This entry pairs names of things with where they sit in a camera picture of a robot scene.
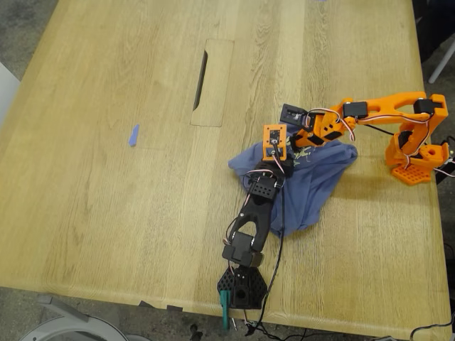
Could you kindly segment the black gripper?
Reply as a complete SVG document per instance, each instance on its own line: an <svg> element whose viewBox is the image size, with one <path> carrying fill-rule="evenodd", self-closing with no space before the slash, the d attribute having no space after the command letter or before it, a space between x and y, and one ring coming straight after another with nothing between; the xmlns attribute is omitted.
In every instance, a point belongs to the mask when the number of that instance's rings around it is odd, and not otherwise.
<svg viewBox="0 0 455 341"><path fill-rule="evenodd" d="M299 135L291 135L287 137L287 145L290 148L298 148L296 142L301 137ZM288 158L285 161L280 161L278 165L275 161L260 161L252 171L254 179L260 177L266 178L290 178L294 172L294 160Z"/></svg>

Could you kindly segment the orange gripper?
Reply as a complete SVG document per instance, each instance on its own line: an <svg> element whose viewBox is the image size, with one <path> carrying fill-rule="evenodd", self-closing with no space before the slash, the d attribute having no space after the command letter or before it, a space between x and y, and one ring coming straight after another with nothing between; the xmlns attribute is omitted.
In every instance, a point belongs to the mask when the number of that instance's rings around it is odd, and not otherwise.
<svg viewBox="0 0 455 341"><path fill-rule="evenodd" d="M310 110L302 119L302 128L295 134L298 148L323 146L350 133L350 124L341 110Z"/></svg>

